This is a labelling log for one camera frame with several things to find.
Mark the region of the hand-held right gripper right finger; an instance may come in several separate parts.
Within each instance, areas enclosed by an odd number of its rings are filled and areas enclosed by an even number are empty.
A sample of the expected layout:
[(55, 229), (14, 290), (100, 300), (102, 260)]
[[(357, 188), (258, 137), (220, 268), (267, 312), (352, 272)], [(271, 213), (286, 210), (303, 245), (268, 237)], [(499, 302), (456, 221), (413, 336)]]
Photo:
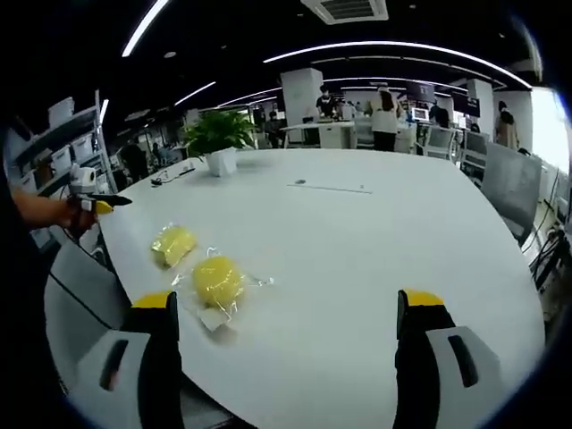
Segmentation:
[(503, 398), (497, 355), (430, 292), (398, 292), (395, 368), (395, 428), (479, 428)]

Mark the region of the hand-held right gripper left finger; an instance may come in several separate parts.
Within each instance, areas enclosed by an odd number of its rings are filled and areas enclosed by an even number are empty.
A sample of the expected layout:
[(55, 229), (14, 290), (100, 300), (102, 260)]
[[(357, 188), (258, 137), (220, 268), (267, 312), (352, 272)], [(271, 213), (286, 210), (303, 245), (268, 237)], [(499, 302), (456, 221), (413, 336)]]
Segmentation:
[(147, 294), (78, 363), (73, 406), (89, 428), (182, 428), (178, 297)]

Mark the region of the person's left hand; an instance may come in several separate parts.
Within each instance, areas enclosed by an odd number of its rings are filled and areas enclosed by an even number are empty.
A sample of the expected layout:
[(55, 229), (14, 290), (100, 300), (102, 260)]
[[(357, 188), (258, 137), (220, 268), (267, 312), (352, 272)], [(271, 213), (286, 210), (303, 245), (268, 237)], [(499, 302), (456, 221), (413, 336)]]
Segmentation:
[(68, 198), (57, 201), (57, 204), (56, 224), (76, 240), (97, 222), (97, 214), (93, 209), (86, 209), (88, 201), (84, 199)]

